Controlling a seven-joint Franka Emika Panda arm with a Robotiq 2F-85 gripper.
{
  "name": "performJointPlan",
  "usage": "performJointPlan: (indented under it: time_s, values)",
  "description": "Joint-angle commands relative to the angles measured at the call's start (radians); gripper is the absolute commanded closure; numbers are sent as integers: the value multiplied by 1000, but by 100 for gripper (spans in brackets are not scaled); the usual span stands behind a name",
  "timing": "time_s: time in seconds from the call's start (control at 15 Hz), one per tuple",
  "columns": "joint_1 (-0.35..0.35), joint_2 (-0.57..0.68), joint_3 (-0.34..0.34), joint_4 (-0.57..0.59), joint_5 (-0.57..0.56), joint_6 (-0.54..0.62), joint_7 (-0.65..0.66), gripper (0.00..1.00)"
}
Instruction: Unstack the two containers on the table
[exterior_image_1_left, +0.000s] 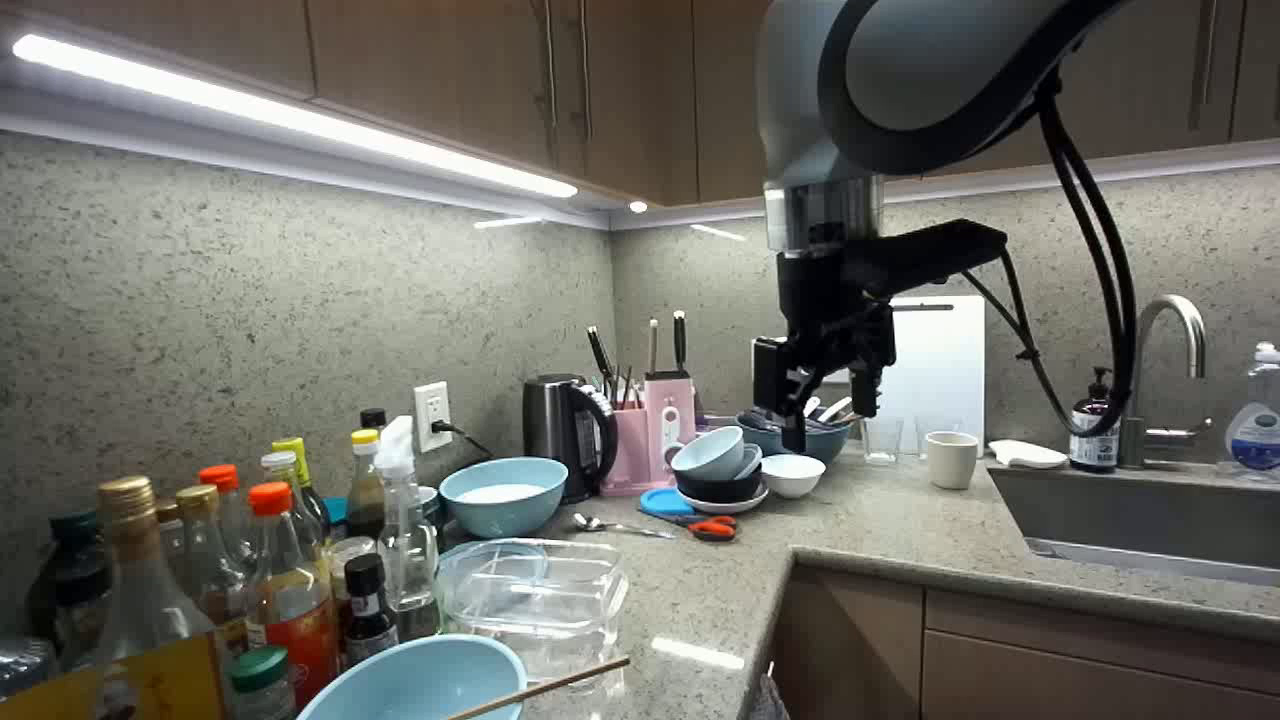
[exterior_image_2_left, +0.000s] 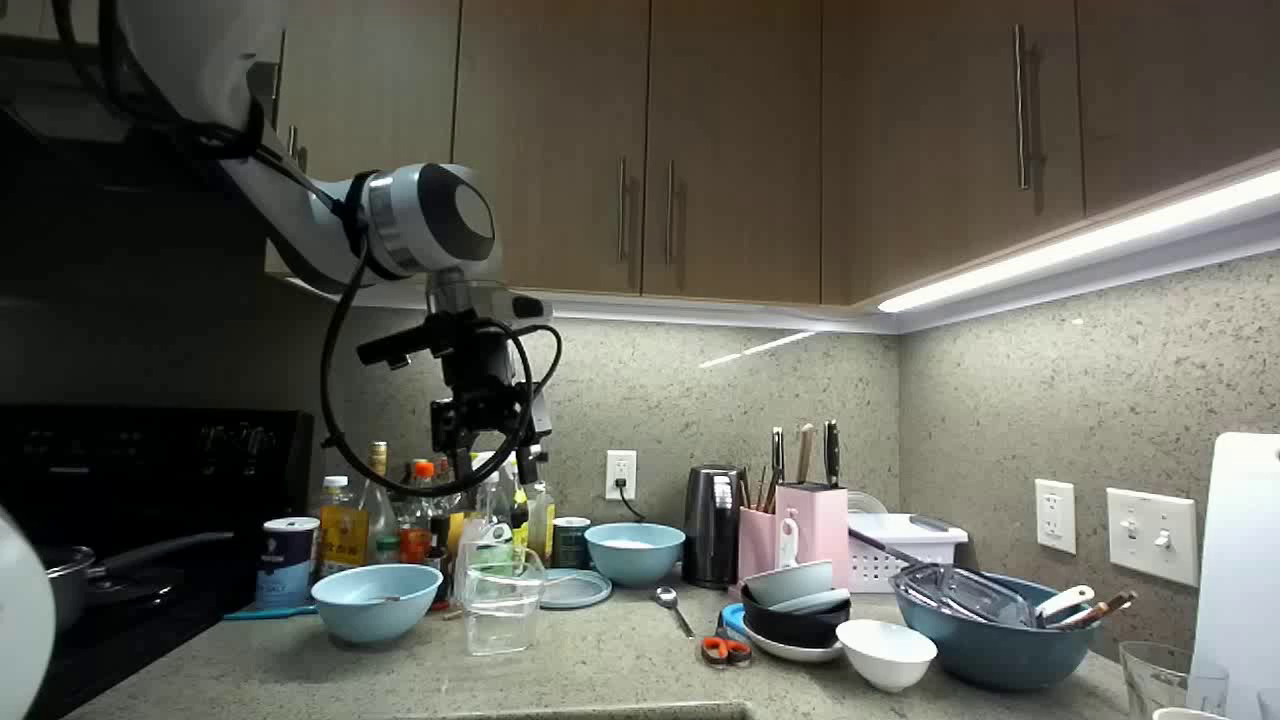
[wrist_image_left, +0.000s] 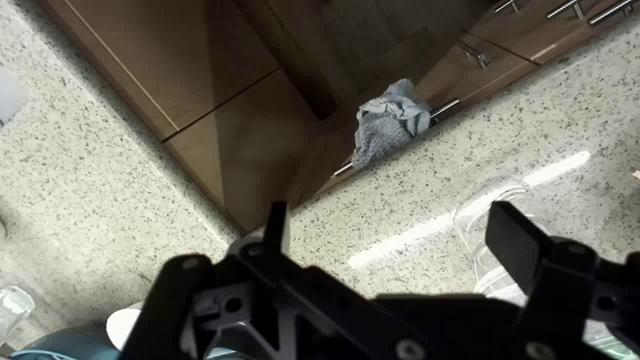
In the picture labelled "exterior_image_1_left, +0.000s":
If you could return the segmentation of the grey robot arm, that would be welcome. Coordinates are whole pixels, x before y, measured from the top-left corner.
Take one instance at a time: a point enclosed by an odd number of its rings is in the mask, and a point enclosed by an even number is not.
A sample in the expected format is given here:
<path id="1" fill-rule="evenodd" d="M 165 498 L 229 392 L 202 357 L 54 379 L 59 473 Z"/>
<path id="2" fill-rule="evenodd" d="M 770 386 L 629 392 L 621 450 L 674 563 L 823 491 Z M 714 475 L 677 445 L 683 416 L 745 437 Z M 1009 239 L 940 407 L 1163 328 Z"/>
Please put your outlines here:
<path id="1" fill-rule="evenodd" d="M 1073 142 L 1059 62 L 1124 0 L 772 0 L 760 27 L 755 120 L 764 219 L 790 328 L 755 342 L 753 405 L 790 445 L 823 375 L 853 379 L 874 410 L 898 360 L 893 301 L 1009 257 L 1009 237 L 949 219 L 875 227 L 884 174 L 960 164 L 1018 129 L 1044 135 L 1094 250 L 1119 416 L 1138 386 L 1138 287 L 1119 227 Z"/>

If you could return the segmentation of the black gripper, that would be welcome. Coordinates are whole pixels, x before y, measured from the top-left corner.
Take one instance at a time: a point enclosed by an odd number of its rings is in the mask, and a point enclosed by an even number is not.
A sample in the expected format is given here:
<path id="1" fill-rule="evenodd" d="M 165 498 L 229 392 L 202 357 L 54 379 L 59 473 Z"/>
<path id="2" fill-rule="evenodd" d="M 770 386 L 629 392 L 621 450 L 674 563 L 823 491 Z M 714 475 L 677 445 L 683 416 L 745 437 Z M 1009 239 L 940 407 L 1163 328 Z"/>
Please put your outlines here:
<path id="1" fill-rule="evenodd" d="M 855 416 L 875 416 L 881 375 L 898 364 L 893 301 L 922 284 L 987 265 L 1009 237 L 949 219 L 888 239 L 823 227 L 807 249 L 775 257 L 790 331 L 755 339 L 753 401 L 780 416 L 780 445 L 805 446 L 805 405 L 840 367 L 853 370 Z"/>

